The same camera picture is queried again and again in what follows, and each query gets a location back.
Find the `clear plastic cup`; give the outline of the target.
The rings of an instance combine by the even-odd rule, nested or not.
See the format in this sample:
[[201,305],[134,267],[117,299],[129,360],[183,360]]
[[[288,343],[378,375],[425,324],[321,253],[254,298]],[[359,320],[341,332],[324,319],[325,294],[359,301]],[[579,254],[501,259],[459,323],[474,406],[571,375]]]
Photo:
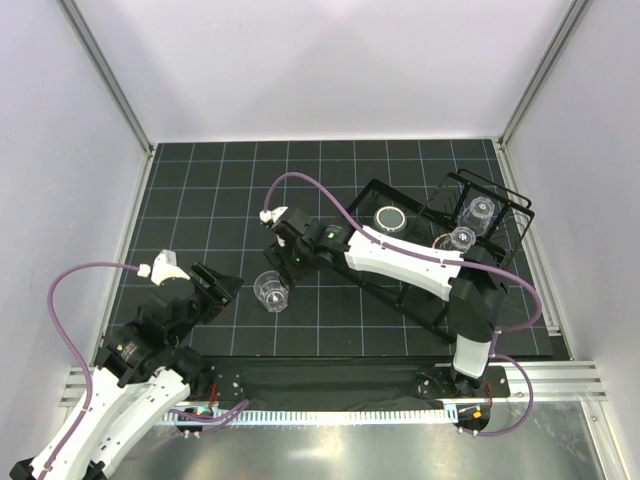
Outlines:
[[270,313],[280,313],[288,306],[289,288],[274,270],[261,273],[254,281],[253,291]]

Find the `green grey mug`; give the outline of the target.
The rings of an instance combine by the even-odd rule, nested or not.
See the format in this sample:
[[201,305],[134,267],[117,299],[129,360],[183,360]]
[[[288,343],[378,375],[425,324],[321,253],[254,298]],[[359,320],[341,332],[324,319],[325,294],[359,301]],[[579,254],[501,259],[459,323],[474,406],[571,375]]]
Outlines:
[[373,228],[384,235],[397,236],[405,230],[406,225],[405,213],[393,205],[380,207],[373,216]]

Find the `small clear faceted glass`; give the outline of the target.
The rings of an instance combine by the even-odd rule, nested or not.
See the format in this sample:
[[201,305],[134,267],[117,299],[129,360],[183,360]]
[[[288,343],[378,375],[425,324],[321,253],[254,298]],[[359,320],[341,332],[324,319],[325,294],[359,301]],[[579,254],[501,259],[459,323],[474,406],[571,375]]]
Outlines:
[[470,229],[477,237],[489,230],[495,214],[495,203],[491,198],[473,198],[458,216],[457,225]]

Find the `red skull mug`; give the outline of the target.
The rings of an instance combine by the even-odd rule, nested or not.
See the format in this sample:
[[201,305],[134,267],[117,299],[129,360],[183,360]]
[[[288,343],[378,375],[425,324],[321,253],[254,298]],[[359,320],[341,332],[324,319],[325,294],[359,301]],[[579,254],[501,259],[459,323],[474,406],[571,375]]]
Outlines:
[[439,235],[432,242],[431,247],[437,250],[451,250],[454,248],[452,243],[452,233],[447,232]]

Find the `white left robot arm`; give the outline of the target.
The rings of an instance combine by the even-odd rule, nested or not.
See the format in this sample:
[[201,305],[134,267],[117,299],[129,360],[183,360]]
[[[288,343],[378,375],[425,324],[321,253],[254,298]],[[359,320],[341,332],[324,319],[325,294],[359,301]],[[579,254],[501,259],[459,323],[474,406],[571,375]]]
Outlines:
[[184,271],[170,250],[125,268],[151,281],[150,296],[102,343],[92,365],[78,361],[80,400],[42,452],[17,462],[10,478],[107,479],[162,416],[214,387],[213,364],[182,342],[230,305],[242,279],[200,262]]

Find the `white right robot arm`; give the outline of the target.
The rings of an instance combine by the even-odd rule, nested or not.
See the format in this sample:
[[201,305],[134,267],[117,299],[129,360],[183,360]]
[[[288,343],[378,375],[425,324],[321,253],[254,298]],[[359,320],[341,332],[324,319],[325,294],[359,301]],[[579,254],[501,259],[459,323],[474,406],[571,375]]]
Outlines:
[[265,250],[289,287],[313,270],[331,269],[355,278],[358,272],[389,277],[445,303],[455,334],[450,383],[457,394],[486,391],[486,368],[506,286],[495,274],[460,266],[458,251],[437,250],[362,226],[348,213],[330,224],[297,208],[280,206],[259,213],[276,240]]

